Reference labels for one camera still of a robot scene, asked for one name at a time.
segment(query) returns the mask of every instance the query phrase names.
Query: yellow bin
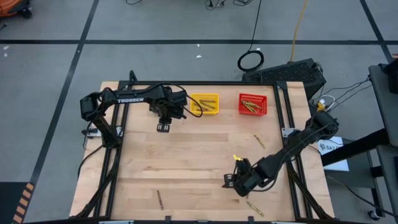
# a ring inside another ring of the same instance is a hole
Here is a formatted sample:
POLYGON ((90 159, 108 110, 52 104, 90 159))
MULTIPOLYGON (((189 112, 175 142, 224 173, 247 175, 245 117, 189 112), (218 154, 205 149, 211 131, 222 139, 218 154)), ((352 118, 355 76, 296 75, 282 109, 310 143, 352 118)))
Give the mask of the yellow bin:
MULTIPOLYGON (((218 100, 218 94, 215 94, 215 93, 193 93, 193 94, 191 94, 191 97, 193 99, 195 99, 198 103, 200 103, 200 101, 203 100, 202 103, 208 105, 208 106, 206 106, 206 105, 200 104, 200 106, 203 108, 203 114, 218 114, 218 112, 220 110, 220 102, 218 100)), ((193 100, 191 100, 190 111, 197 115, 200 114, 200 108, 193 100)))

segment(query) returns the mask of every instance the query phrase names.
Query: black cable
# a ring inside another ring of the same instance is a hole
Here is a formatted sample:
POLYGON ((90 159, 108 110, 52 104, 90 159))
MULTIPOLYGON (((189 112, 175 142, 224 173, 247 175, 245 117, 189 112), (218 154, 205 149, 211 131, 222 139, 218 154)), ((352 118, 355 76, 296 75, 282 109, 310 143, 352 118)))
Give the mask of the black cable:
POLYGON ((343 100, 341 103, 339 103, 339 102, 336 101, 337 105, 336 105, 333 109, 331 109, 330 111, 333 111, 333 110, 336 109, 339 105, 341 105, 342 103, 344 103, 345 101, 347 101, 348 99, 350 99, 351 97, 353 97, 355 94, 359 93, 359 92, 362 91, 362 90, 365 90, 365 89, 369 88, 370 86, 372 86, 372 84, 370 84, 370 85, 368 85, 367 87, 364 87, 364 88, 362 88, 362 89, 356 91, 356 92, 353 93, 351 96, 349 96, 347 99, 343 100))
POLYGON ((328 94, 328 93, 329 93, 330 91, 332 91, 332 90, 345 90, 345 89, 351 88, 351 87, 353 87, 353 86, 355 86, 355 85, 360 85, 360 84, 362 84, 362 83, 364 83, 364 82, 367 82, 367 81, 369 81, 369 78, 367 78, 365 81, 357 82, 357 83, 355 83, 355 84, 352 84, 351 86, 347 86, 347 87, 338 87, 338 88, 331 88, 331 89, 328 90, 326 93, 324 93, 324 95, 328 94))
POLYGON ((319 72, 321 72, 323 74, 323 68, 322 68, 321 63, 315 62, 315 67, 319 70, 319 72))
MULTIPOLYGON (((119 134, 118 134, 118 137, 120 137, 120 134, 121 134, 123 131, 124 131, 124 130, 120 130, 120 132, 119 132, 119 134)), ((83 166, 83 164, 85 163, 85 161, 86 161, 90 156, 92 156, 94 153, 98 152, 102 147, 104 147, 103 144, 100 145, 98 148, 96 148, 94 151, 92 151, 90 154, 88 154, 88 155, 82 160, 82 162, 81 162, 80 165, 79 165, 78 172, 77 172, 77 178, 79 178, 81 167, 83 166)))
POLYGON ((310 146, 310 145, 308 145, 308 147, 310 147, 311 149, 313 149, 314 151, 316 151, 317 153, 319 153, 319 155, 322 156, 321 152, 320 152, 317 148, 315 148, 315 147, 313 147, 313 146, 310 146))
POLYGON ((240 56, 240 58, 238 59, 238 68, 239 68, 240 70, 244 71, 244 72, 253 72, 253 71, 256 71, 256 70, 258 70, 259 68, 261 68, 261 67, 262 67, 262 64, 264 63, 264 54, 262 54, 262 52, 259 51, 259 50, 251 50, 251 47, 253 46, 253 42, 254 42, 254 36, 255 36, 255 34, 256 34, 257 22, 258 22, 258 20, 259 20, 259 14, 260 14, 260 8, 261 8, 261 1, 262 1, 262 0, 260 0, 259 7, 258 7, 258 9, 257 9, 256 23, 255 23, 255 25, 254 25, 253 36, 252 36, 252 38, 251 38, 250 48, 249 48, 249 50, 248 50, 246 53, 244 53, 244 54, 243 54, 242 56, 240 56), (243 68, 242 65, 241 65, 242 59, 243 59, 244 57, 246 57, 247 55, 249 55, 249 54, 258 54, 258 55, 260 56, 260 63, 258 63, 258 65, 256 65, 255 67, 252 67, 252 68, 243 68))
POLYGON ((88 131, 90 130, 90 126, 91 126, 92 124, 93 124, 93 122, 90 121, 90 122, 88 123, 88 125, 87 125, 87 128, 86 128, 85 138, 84 138, 84 140, 83 140, 83 145, 82 145, 82 147, 83 147, 84 150, 86 150, 87 135, 88 135, 88 131))
POLYGON ((350 187, 348 187, 347 185, 341 183, 340 181, 338 181, 338 180, 336 180, 336 179, 334 179, 334 178, 332 178, 332 177, 330 177, 330 176, 328 176, 328 175, 326 175, 326 177, 329 178, 329 179, 331 179, 331 180, 333 180, 333 181, 335 181, 336 183, 338 183, 338 184, 344 186, 345 188, 347 188, 347 190, 349 190, 349 191, 350 191, 353 195, 355 195, 357 198, 359 198, 359 199, 361 199, 362 201, 366 202, 367 204, 373 206, 374 208, 376 208, 376 209, 378 209, 378 210, 380 210, 380 211, 383 211, 384 213, 386 213, 386 214, 388 214, 388 215, 390 215, 390 216, 392 216, 392 217, 394 217, 394 218, 398 218, 398 215, 395 215, 395 214, 392 213, 392 212, 386 211, 386 210, 382 209, 381 207, 379 207, 379 206, 373 204, 372 202, 366 200, 365 198, 362 198, 362 197, 359 196, 357 193, 355 193, 350 187))
POLYGON ((186 107, 183 107, 184 110, 186 110, 186 111, 187 111, 188 113, 190 113, 192 116, 197 117, 197 118, 200 118, 200 117, 203 115, 203 108, 200 106, 200 104, 197 102, 197 100, 195 100, 194 98, 192 98, 190 95, 187 94, 187 97, 188 97, 189 99, 191 99, 193 102, 195 102, 196 105, 199 106, 199 108, 200 108, 200 115, 196 115, 196 114, 192 113, 192 112, 191 112, 190 110, 188 110, 186 107))
POLYGON ((133 2, 133 3, 129 3, 129 0, 126 0, 126 4, 128 4, 128 5, 133 5, 133 4, 137 4, 137 3, 140 3, 140 2, 142 2, 142 0, 138 0, 138 1, 136 1, 136 2, 133 2))
POLYGON ((347 93, 349 93, 349 92, 353 91, 354 89, 358 88, 359 86, 361 86, 361 85, 362 85, 363 83, 365 83, 365 82, 361 82, 358 86, 356 86, 356 87, 354 87, 354 88, 352 88, 352 89, 350 89, 350 90, 347 90, 344 94, 342 94, 341 96, 337 97, 337 98, 335 99, 335 101, 338 101, 338 100, 341 99, 343 96, 345 96, 347 93))
POLYGON ((246 6, 246 5, 250 4, 251 1, 252 0, 247 0, 247 1, 245 1, 245 0, 234 0, 234 1, 232 1, 232 4, 234 4, 235 6, 246 6))
POLYGON ((88 156, 86 156, 86 157, 83 159, 83 161, 80 163, 79 169, 78 169, 78 171, 77 171, 77 178, 79 178, 81 167, 83 166, 83 164, 85 163, 85 161, 86 161, 90 156, 92 156, 94 153, 98 152, 102 147, 103 147, 103 145, 100 145, 97 149, 95 149, 94 151, 92 151, 90 154, 88 154, 88 156))

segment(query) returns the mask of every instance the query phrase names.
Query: wooden table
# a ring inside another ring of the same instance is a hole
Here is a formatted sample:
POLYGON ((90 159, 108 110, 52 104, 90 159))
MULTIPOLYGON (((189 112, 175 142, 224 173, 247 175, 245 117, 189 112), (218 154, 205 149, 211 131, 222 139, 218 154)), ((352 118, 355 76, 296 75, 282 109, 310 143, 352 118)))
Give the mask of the wooden table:
MULTIPOLYGON (((117 89, 117 82, 104 82, 101 89, 117 89)), ((233 154, 252 163, 282 148, 273 87, 271 86, 184 86, 188 94, 218 93, 220 113, 202 118, 187 114, 173 119, 170 133, 157 133, 157 116, 146 103, 130 104, 113 211, 114 220, 294 220, 285 166, 277 183, 268 192, 251 192, 248 200, 265 215, 261 217, 233 189, 221 188, 223 175, 234 169, 233 154), (239 93, 266 95, 268 113, 262 117, 238 113, 239 93), (256 141, 257 134, 266 149, 256 141), (157 190, 164 204, 160 209, 157 190)), ((302 83, 288 83, 296 128, 303 129, 310 117, 302 83)), ((287 122, 283 93, 280 91, 284 121, 287 122)), ((119 110, 118 123, 123 110, 119 110)), ((106 112, 111 120, 113 107, 106 112)), ((101 144, 90 139, 87 156, 101 144)), ((98 188, 105 149, 89 158, 81 169, 70 215, 76 215, 98 188)), ((320 156, 304 149, 303 168, 309 191, 331 216, 334 216, 320 156)), ((301 216, 305 216, 299 190, 301 216)), ((104 193, 101 214, 105 213, 108 193, 104 193)))

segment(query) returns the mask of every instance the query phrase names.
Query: wheel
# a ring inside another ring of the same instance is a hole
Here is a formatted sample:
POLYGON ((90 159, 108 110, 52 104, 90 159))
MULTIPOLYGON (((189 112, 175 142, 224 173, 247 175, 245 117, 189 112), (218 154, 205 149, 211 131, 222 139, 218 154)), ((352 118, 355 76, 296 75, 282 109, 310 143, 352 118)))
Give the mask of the wheel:
POLYGON ((373 219, 374 221, 379 221, 380 217, 377 215, 376 211, 368 211, 369 218, 373 219))
POLYGON ((25 19, 29 19, 32 17, 32 12, 27 8, 19 11, 18 13, 25 19))

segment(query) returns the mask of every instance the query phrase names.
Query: black floor line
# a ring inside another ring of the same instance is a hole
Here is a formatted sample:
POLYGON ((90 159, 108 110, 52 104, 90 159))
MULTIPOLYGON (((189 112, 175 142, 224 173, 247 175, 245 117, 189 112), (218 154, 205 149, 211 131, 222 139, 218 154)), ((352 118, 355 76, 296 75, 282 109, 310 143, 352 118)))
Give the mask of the black floor line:
POLYGON ((0 44, 79 44, 80 40, 0 40, 0 44))
MULTIPOLYGON (((293 40, 254 40, 254 44, 290 45, 293 40)), ((250 44, 251 40, 84 40, 84 44, 151 45, 151 44, 250 44)), ((80 40, 0 40, 0 44, 80 44, 80 40)), ((398 45, 398 40, 296 40, 297 45, 398 45)))
POLYGON ((81 37, 80 37, 80 42, 75 51, 75 55, 73 56, 73 60, 70 64, 68 75, 63 84, 62 91, 61 91, 60 97, 58 99, 57 106, 55 107, 55 111, 52 116, 49 129, 47 130, 47 134, 45 135, 44 142, 43 142, 42 148, 40 150, 39 157, 37 158, 36 165, 34 167, 32 176, 30 177, 30 182, 33 183, 34 185, 37 185, 37 181, 39 180, 40 173, 42 171, 44 161, 45 161, 45 158, 49 151, 51 140, 52 140, 54 132, 55 132, 55 128, 57 127, 58 120, 61 115, 63 104, 65 103, 65 100, 67 98, 68 90, 69 90, 70 84, 72 82, 73 75, 75 74, 76 66, 79 62, 81 51, 83 50, 83 46, 84 46, 85 40, 87 38, 87 34, 90 29, 91 22, 93 21, 94 14, 95 14, 96 8, 98 6, 98 1, 99 0, 93 1, 93 5, 91 7, 90 13, 88 15, 88 18, 87 18, 87 21, 85 24, 85 28, 83 29, 83 33, 81 34, 81 37))
POLYGON ((368 7, 368 4, 366 4, 365 0, 359 0, 359 1, 361 2, 361 5, 363 7, 363 10, 365 11, 366 16, 368 17, 368 20, 372 26, 374 34, 377 37, 377 40, 380 41, 380 43, 381 43, 380 46, 384 53, 384 56, 386 56, 386 59, 389 63, 392 62, 393 61, 392 55, 391 55, 387 45, 384 42, 383 36, 381 35, 379 28, 377 27, 376 21, 374 20, 374 18, 372 16, 372 13, 368 7))
MULTIPOLYGON (((293 40, 254 40, 253 44, 291 45, 293 40)), ((250 44, 251 40, 87 40, 86 44, 250 44)), ((378 40, 296 40, 297 45, 380 45, 378 40)))

